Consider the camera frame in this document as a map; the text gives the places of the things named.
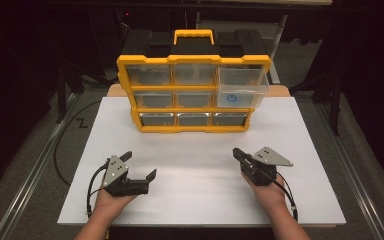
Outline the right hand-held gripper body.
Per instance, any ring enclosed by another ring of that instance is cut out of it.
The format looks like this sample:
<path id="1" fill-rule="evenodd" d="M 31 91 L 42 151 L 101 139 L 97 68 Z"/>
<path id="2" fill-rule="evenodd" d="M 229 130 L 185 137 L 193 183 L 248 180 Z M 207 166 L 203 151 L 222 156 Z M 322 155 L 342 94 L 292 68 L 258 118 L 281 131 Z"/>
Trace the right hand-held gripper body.
<path id="1" fill-rule="evenodd" d="M 269 147 L 241 157 L 241 172 L 256 186 L 270 185 L 276 179 L 278 166 L 292 167 L 293 163 Z"/>

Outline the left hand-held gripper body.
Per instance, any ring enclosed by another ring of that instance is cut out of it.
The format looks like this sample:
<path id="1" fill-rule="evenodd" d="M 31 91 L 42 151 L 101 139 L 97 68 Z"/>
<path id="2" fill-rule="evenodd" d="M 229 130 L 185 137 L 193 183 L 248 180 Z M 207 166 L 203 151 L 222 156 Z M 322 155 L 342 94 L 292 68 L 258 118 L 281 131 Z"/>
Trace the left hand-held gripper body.
<path id="1" fill-rule="evenodd" d="M 104 175 L 103 188 L 114 197 L 147 194 L 149 184 L 145 179 L 132 180 L 128 177 L 127 161 L 121 161 L 117 155 L 112 155 Z"/>

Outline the clear plastic organizer drawer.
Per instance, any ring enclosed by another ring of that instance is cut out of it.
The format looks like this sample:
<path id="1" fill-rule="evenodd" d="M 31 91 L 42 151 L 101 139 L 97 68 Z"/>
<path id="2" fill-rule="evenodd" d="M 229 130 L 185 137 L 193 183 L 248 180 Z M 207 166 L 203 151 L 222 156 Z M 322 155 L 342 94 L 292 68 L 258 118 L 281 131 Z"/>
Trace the clear plastic organizer drawer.
<path id="1" fill-rule="evenodd" d="M 216 103 L 220 108 L 258 108 L 268 90 L 262 65 L 255 68 L 222 66 L 218 69 Z"/>

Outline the yellow and black organizer cabinet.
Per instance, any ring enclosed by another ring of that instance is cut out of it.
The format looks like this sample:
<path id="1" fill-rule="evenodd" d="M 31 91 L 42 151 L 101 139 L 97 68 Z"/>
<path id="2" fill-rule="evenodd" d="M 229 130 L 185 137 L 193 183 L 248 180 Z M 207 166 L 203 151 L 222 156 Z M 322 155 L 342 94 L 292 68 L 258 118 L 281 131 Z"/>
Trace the yellow and black organizer cabinet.
<path id="1" fill-rule="evenodd" d="M 266 76 L 272 59 L 259 33 L 255 30 L 215 32 L 204 30 L 176 30 L 174 32 L 153 32 L 132 30 L 125 40 L 122 53 L 117 58 L 118 78 L 126 92 L 131 106 L 131 118 L 141 132 L 244 132 L 250 126 L 251 116 L 256 108 L 214 108 L 217 112 L 247 112 L 243 127 L 144 127 L 138 120 L 134 90 L 153 90 L 153 87 L 131 86 L 126 67 L 129 65 L 175 65 L 211 64 L 216 66 L 216 95 L 218 90 L 218 69 L 222 66 L 255 68 L 262 65 Z"/>

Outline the person's left hand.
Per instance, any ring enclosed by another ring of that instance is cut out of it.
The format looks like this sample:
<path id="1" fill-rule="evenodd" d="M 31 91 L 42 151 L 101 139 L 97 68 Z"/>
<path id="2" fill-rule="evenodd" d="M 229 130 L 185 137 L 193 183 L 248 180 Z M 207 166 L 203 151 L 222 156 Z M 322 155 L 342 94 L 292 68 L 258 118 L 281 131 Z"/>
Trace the person's left hand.
<path id="1" fill-rule="evenodd" d="M 136 195 L 114 197 L 106 190 L 100 190 L 95 201 L 95 207 L 92 213 L 93 217 L 113 221 L 124 208 L 136 198 Z"/>

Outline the person's right hand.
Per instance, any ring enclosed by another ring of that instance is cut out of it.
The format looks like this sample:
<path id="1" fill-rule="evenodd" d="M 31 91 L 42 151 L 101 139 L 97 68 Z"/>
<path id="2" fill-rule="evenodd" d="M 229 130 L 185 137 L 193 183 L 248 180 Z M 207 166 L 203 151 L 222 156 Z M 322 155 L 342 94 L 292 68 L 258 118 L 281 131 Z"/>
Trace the person's right hand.
<path id="1" fill-rule="evenodd" d="M 277 185 L 271 183 L 268 186 L 256 186 L 245 174 L 242 174 L 242 177 L 253 190 L 259 205 L 266 212 L 286 207 L 285 194 Z"/>

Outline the black metal stand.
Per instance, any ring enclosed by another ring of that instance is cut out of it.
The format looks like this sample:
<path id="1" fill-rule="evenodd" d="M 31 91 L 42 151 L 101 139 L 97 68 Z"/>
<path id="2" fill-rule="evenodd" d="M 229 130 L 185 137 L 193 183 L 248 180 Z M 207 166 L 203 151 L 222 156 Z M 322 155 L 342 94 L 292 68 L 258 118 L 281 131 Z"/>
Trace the black metal stand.
<path id="1" fill-rule="evenodd" d="M 331 109 L 330 109 L 330 126 L 333 133 L 338 136 L 338 116 L 339 116 L 339 104 L 341 94 L 341 77 L 336 76 L 333 82 L 332 96 L 331 96 Z"/>

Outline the set of clear plastic drawers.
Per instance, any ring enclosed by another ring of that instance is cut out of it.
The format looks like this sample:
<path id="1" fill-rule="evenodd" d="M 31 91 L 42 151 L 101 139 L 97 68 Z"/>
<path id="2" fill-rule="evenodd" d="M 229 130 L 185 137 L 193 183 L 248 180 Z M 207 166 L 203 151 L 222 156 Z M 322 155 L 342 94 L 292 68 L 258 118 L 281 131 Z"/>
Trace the set of clear plastic drawers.
<path id="1" fill-rule="evenodd" d="M 217 112 L 216 66 L 129 65 L 138 120 L 144 127 L 243 127 L 247 112 Z"/>

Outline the metal floor rail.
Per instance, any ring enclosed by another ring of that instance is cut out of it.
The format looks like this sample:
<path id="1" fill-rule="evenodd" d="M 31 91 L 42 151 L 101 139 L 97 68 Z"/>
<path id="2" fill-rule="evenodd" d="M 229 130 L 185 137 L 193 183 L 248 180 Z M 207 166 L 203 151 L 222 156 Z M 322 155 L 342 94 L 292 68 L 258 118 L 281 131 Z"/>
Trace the metal floor rail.
<path id="1" fill-rule="evenodd" d="M 359 205 L 368 227 L 375 240 L 384 240 L 384 224 L 378 215 L 375 205 L 366 191 L 363 182 L 358 176 L 358 173 L 353 166 L 351 159 L 346 153 L 345 147 L 340 140 L 340 137 L 334 133 L 330 126 L 328 110 L 323 104 L 315 103 L 315 109 L 322 119 L 322 122 L 332 139 L 336 151 L 341 160 L 342 167 L 345 171 L 347 181 L 352 189 L 353 195 Z"/>
<path id="2" fill-rule="evenodd" d="M 20 183 L 20 186 L 17 188 L 17 193 L 14 195 L 9 207 L 0 220 L 0 240 L 9 240 L 14 232 L 19 219 L 50 161 L 51 152 L 55 149 L 57 140 L 67 125 L 67 118 L 73 112 L 80 97 L 81 95 L 78 93 L 70 94 L 65 102 L 67 106 L 66 114 L 58 123 L 52 125 L 51 132 L 45 137 L 45 142 L 41 145 L 40 153 L 34 159 L 34 164 L 29 168 L 28 174 Z"/>

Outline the white metal post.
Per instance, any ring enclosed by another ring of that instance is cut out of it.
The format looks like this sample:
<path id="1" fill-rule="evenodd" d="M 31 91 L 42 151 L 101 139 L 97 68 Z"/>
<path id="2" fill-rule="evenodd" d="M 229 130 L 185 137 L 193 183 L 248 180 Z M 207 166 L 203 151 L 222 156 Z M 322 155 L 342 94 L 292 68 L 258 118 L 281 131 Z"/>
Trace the white metal post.
<path id="1" fill-rule="evenodd" d="M 272 51 L 270 54 L 270 57 L 272 60 L 275 59 L 276 52 L 277 52 L 277 49 L 278 49 L 283 31 L 284 31 L 285 25 L 286 25 L 286 21 L 287 21 L 287 15 L 282 15 L 278 24 L 277 24 L 275 36 L 273 39 L 273 48 L 272 48 Z M 271 68 L 269 71 L 269 76 L 271 79 L 271 83 L 273 85 L 279 85 L 280 84 L 280 80 L 279 80 L 279 76 L 278 76 L 277 69 L 275 66 L 275 62 L 272 62 L 272 65 L 271 65 Z"/>

